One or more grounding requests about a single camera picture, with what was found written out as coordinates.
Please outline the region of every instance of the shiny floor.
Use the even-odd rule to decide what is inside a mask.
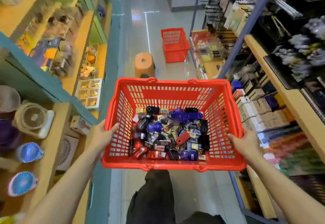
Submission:
[[[134,77],[135,55],[150,52],[156,65],[157,79],[196,78],[190,57],[184,63],[165,63],[160,36],[161,29],[182,27],[188,37],[192,15],[193,11],[170,12],[167,0],[122,0],[118,77]],[[194,29],[200,29],[203,18],[204,12],[198,11]],[[130,200],[144,184],[145,174],[142,170],[112,170],[110,224],[125,223]],[[239,210],[228,172],[172,170],[170,176],[177,222],[198,210],[212,215],[220,214],[228,224],[246,223]]]

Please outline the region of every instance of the empty red basket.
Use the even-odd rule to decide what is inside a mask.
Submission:
[[[160,32],[166,63],[184,62],[189,51],[189,42],[184,29],[172,28]]]
[[[130,129],[137,107],[156,106],[169,110],[197,107],[208,120],[210,150],[206,161],[135,160],[128,157]],[[156,78],[120,78],[110,102],[105,122],[109,130],[120,123],[111,144],[106,147],[101,163],[105,168],[174,169],[174,170],[235,170],[246,167],[243,157],[227,138],[229,132],[242,137],[243,130],[237,105],[227,80],[158,81]]]

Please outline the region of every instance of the plastic stool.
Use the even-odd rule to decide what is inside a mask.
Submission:
[[[134,73],[136,78],[155,77],[155,63],[151,53],[138,53],[134,58]]]

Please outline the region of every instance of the portable fan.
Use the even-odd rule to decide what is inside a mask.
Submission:
[[[43,157],[44,152],[38,144],[31,142],[20,145],[16,150],[17,159],[22,163],[29,163],[39,160]]]
[[[57,170],[67,171],[76,152],[79,139],[65,135]]]
[[[12,125],[35,138],[44,139],[48,135],[53,118],[54,111],[36,103],[27,103],[18,108]]]
[[[29,190],[34,189],[38,182],[39,180],[31,172],[18,173],[9,183],[8,194],[12,197],[23,195]]]

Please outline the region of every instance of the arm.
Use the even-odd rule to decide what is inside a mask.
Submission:
[[[279,205],[291,224],[321,224],[325,220],[325,206],[309,196],[284,176],[261,154],[257,135],[244,128],[242,139],[228,134],[235,148],[257,173],[265,188]]]
[[[104,131],[103,120],[95,126],[89,147],[67,170],[59,182],[49,191],[41,202],[29,212],[24,224],[64,224],[71,223],[77,210],[83,191],[90,179],[95,165],[103,150],[111,142],[119,125],[110,131]]]

